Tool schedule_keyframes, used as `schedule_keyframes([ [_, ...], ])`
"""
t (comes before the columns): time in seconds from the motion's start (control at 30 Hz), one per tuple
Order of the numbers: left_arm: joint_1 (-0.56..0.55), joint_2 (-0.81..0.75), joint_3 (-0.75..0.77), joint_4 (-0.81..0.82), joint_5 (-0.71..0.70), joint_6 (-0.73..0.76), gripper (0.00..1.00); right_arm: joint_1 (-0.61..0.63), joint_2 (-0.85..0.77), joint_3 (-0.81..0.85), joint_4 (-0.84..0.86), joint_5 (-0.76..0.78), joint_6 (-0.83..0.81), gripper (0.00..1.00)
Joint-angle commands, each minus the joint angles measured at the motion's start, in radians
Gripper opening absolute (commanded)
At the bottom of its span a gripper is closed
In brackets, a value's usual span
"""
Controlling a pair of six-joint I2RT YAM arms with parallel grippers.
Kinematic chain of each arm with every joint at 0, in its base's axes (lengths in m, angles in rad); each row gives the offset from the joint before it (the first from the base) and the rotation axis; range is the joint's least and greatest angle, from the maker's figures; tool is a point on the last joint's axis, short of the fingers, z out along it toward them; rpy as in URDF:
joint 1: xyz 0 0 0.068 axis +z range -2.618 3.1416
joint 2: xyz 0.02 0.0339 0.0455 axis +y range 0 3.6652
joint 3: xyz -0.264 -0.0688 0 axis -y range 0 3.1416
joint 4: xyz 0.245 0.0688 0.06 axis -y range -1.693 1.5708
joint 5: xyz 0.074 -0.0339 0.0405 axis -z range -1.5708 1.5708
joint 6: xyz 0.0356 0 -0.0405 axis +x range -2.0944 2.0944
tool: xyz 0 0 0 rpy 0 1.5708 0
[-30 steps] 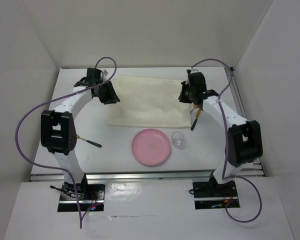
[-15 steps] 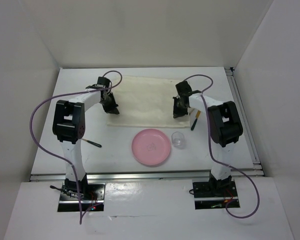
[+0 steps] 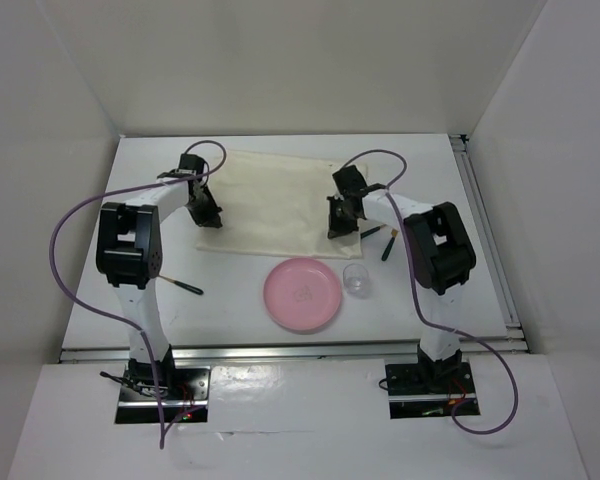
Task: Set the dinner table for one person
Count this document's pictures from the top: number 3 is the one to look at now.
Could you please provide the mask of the cream cloth placemat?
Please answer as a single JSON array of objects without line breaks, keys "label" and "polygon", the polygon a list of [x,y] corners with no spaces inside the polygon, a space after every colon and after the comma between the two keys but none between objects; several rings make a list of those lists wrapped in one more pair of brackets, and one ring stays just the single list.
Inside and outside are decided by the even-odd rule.
[{"label": "cream cloth placemat", "polygon": [[211,175],[210,192],[223,226],[202,229],[201,251],[277,257],[358,259],[357,233],[327,238],[332,178],[341,164],[246,151],[230,151]]}]

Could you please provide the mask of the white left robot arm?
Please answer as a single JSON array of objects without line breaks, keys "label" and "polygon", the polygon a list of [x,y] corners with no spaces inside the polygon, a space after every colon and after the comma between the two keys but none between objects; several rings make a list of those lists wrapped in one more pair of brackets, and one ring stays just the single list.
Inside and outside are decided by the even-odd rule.
[{"label": "white left robot arm", "polygon": [[126,382],[156,399],[173,394],[178,379],[156,294],[163,265],[161,223],[185,208],[196,226],[222,227],[222,209],[204,181],[208,172],[206,160],[184,153],[178,167],[161,174],[154,188],[100,209],[96,267],[113,287],[122,317],[132,323]]}]

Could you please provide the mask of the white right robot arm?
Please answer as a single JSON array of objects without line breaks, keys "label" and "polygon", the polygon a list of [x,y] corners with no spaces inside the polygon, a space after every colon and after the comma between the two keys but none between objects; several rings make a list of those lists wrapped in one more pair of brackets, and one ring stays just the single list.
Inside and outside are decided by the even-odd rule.
[{"label": "white right robot arm", "polygon": [[464,285],[476,254],[457,207],[424,203],[369,185],[357,167],[333,174],[337,194],[329,203],[327,237],[335,239],[371,220],[400,232],[407,247],[409,281],[423,324],[417,348],[416,379],[428,392],[440,391],[461,365],[459,327]]}]

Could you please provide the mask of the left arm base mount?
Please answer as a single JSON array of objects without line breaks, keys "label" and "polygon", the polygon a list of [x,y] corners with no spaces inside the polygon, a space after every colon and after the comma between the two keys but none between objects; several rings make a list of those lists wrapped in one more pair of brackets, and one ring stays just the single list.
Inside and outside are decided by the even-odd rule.
[{"label": "left arm base mount", "polygon": [[[151,381],[133,383],[127,371],[100,376],[119,386],[115,423],[117,425],[157,424],[159,422],[156,390]],[[189,367],[176,373],[172,387],[161,386],[160,396],[165,424],[206,423],[210,392],[211,368]]]}]

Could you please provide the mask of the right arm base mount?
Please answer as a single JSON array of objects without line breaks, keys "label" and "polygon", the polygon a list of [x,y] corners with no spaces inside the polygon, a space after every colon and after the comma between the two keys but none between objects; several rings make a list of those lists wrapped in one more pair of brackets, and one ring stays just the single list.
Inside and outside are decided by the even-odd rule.
[{"label": "right arm base mount", "polygon": [[415,363],[386,364],[385,377],[378,381],[378,387],[388,395],[391,419],[450,417],[454,407],[458,407],[458,417],[480,415],[468,362],[435,384],[425,383]]}]

